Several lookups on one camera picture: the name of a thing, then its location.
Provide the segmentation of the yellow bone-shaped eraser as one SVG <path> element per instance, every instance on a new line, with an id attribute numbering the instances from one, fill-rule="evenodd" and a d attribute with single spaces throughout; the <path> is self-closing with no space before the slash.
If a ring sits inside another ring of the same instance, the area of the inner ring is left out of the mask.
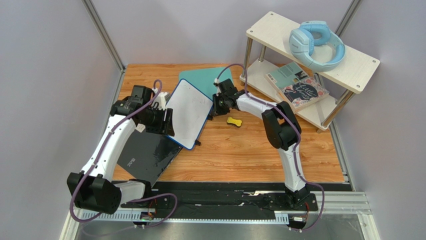
<path id="1" fill-rule="evenodd" d="M 243 121 L 240 120 L 240 119 L 235 119 L 233 117 L 228 117 L 227 120 L 226 120 L 226 123 L 228 125 L 232 125 L 232 126 L 235 126 L 237 128 L 240 128 L 242 126 Z"/>

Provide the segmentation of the blue-framed whiteboard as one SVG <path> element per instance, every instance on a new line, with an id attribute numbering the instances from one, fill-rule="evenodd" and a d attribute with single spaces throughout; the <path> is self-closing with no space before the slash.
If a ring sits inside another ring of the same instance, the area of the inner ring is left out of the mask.
<path id="1" fill-rule="evenodd" d="M 166 104 L 172 109 L 174 136 L 168 138 L 192 150 L 196 145 L 212 109 L 213 101 L 193 84 L 182 78 Z"/>

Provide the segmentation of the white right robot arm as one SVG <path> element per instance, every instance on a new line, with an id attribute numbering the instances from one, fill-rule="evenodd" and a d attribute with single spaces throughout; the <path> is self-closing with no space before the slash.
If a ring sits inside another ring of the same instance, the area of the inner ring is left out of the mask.
<path id="1" fill-rule="evenodd" d="M 269 143 L 277 149 L 285 174 L 284 202 L 295 209 L 302 206 L 310 194 L 306 187 L 301 158 L 301 127 L 292 108 L 285 101 L 264 101 L 249 92 L 238 90 L 230 79 L 213 82 L 217 92 L 213 94 L 212 117 L 223 116 L 235 109 L 252 114 L 263 121 Z"/>

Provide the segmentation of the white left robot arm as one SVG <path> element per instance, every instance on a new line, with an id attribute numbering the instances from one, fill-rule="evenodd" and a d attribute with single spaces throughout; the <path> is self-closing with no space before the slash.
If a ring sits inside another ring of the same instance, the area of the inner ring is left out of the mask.
<path id="1" fill-rule="evenodd" d="M 80 172 L 71 172 L 67 177 L 71 211 L 77 207 L 111 215 L 122 204 L 144 197 L 146 180 L 113 183 L 114 170 L 139 125 L 151 134 L 174 136 L 173 110 L 166 107 L 169 99 L 170 94 L 161 87 L 134 85 L 129 96 L 112 104 L 106 129 L 92 156 Z"/>

